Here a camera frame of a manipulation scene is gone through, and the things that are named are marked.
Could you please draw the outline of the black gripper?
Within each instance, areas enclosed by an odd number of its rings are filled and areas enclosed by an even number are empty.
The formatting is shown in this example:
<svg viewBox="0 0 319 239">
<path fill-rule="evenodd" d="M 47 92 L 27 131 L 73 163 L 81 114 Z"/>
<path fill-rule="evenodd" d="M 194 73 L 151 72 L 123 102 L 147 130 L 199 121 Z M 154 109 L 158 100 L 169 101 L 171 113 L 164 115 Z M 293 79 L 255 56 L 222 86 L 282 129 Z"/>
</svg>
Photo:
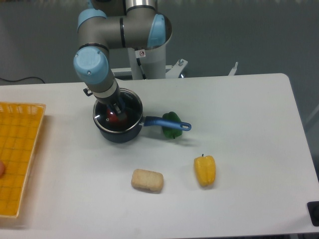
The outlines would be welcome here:
<svg viewBox="0 0 319 239">
<path fill-rule="evenodd" d="M 125 104 L 120 103 L 120 88 L 117 83 L 103 92 L 92 92 L 89 88 L 84 88 L 83 92 L 88 97 L 94 95 L 99 102 L 105 104 L 107 114 L 116 114 L 119 120 L 127 119 Z"/>
</svg>

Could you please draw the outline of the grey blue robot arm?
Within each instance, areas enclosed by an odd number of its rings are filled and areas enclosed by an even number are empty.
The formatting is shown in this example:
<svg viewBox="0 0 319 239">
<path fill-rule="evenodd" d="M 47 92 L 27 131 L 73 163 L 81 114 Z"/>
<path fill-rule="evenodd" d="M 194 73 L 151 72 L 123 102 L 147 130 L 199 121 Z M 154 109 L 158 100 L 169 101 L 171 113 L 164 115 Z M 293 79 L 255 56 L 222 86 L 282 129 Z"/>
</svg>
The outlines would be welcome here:
<svg viewBox="0 0 319 239">
<path fill-rule="evenodd" d="M 79 48 L 73 59 L 77 76 L 120 120 L 126 118 L 120 87 L 110 68 L 111 49 L 163 46 L 171 24 L 156 0 L 91 0 L 78 17 Z"/>
</svg>

